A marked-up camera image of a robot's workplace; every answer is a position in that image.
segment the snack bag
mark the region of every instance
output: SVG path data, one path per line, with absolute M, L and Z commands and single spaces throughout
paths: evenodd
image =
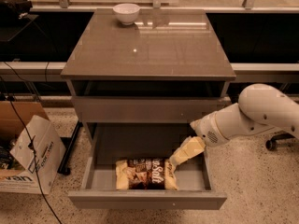
M 116 162 L 116 189 L 177 190 L 175 170 L 188 159 L 205 151 L 199 137 L 188 137 L 169 159 L 143 158 Z

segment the speckled floor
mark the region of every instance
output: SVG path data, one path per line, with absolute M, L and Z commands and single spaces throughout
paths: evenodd
M 46 108 L 60 136 L 77 122 L 73 108 Z M 91 148 L 82 128 L 69 162 L 71 175 L 57 175 L 47 199 L 62 223 L 298 223 L 299 141 L 279 142 L 267 151 L 269 136 L 237 138 L 209 147 L 214 188 L 227 193 L 219 211 L 77 209 L 67 197 L 81 185 Z M 57 223 L 40 195 L 0 193 L 0 223 Z

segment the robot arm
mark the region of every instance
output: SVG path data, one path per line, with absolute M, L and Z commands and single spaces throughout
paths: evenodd
M 240 93 L 238 104 L 213 112 L 191 126 L 212 147 L 238 136 L 280 130 L 299 138 L 299 105 L 271 86 L 255 84 Z

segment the wire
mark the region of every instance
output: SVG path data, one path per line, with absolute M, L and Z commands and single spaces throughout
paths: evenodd
M 3 63 L 5 65 L 7 65 L 20 80 L 25 81 L 25 82 L 30 82 L 29 80 L 20 77 L 19 74 L 15 71 L 15 69 L 12 68 L 8 63 L 6 63 L 6 62 L 3 62 Z
M 2 85 L 3 85 L 3 88 L 4 88 L 5 92 L 7 93 L 7 96 L 9 96 L 9 93 L 8 93 L 8 90 L 7 90 L 7 86 L 6 86 L 5 81 L 3 80 L 2 77 L 0 77 L 0 79 L 1 79 L 1 83 L 2 83 Z
M 16 98 L 15 94 L 12 93 L 12 96 L 10 96 L 9 92 L 8 92 L 8 89 L 7 89 L 7 86 L 6 86 L 6 82 L 4 81 L 4 79 L 1 76 L 0 76 L 0 79 L 1 79 L 1 83 L 2 83 L 2 85 L 4 87 L 4 90 L 5 90 L 6 94 L 7 94 L 7 98 L 10 99 L 12 97 L 13 100 L 16 101 L 17 98 Z
M 22 80 L 24 82 L 32 83 L 32 81 L 20 77 L 20 75 L 16 72 L 16 70 L 14 68 L 12 68 L 11 65 L 9 65 L 7 62 L 3 62 L 3 63 L 5 65 L 7 65 L 20 80 Z M 47 71 L 48 71 L 49 64 L 50 64 L 50 62 L 47 63 L 46 68 L 45 68 L 45 79 L 46 79 L 46 83 L 40 83 L 40 85 L 42 85 L 44 87 L 47 87 L 47 88 L 51 88 L 52 90 L 55 90 L 54 87 L 52 87 L 51 85 L 47 84 L 48 83 Z
M 27 127 L 26 127 L 24 121 L 21 119 L 21 116 L 20 116 L 19 113 L 17 112 L 17 110 L 16 110 L 14 104 L 13 104 L 11 101 L 10 101 L 10 104 L 11 104 L 11 106 L 12 106 L 14 112 L 16 113 L 17 117 L 19 118 L 21 124 L 24 126 L 24 129 L 25 129 L 25 131 L 27 132 L 28 137 L 29 137 L 29 139 L 30 139 L 30 144 L 29 144 L 29 146 L 30 146 L 30 148 L 33 150 L 33 153 L 34 153 L 35 168 L 36 168 L 36 177 L 37 177 L 37 182 L 38 182 L 38 186 L 39 186 L 40 192 L 41 192 L 41 194 L 42 194 L 42 196 L 43 196 L 43 198 L 44 198 L 44 200 L 45 200 L 45 202 L 46 202 L 48 208 L 50 209 L 50 211 L 54 214 L 54 216 L 56 217 L 57 221 L 58 221 L 60 224 L 62 224 L 61 220 L 57 217 L 57 215 L 56 215 L 56 213 L 54 212 L 53 208 L 50 206 L 50 204 L 49 204 L 49 202 L 48 202 L 48 200 L 47 200 L 47 198 L 46 198 L 46 196 L 45 196 L 45 194 L 44 194 L 44 191 L 43 191 L 43 189 L 41 188 L 41 183 L 40 183 L 39 174 L 38 174 L 38 170 L 37 170 L 36 150 L 35 150 L 35 147 L 34 147 L 34 137 L 32 138 L 32 136 L 30 135 L 30 133 L 29 133 L 29 131 L 28 131 L 28 129 L 27 129 Z

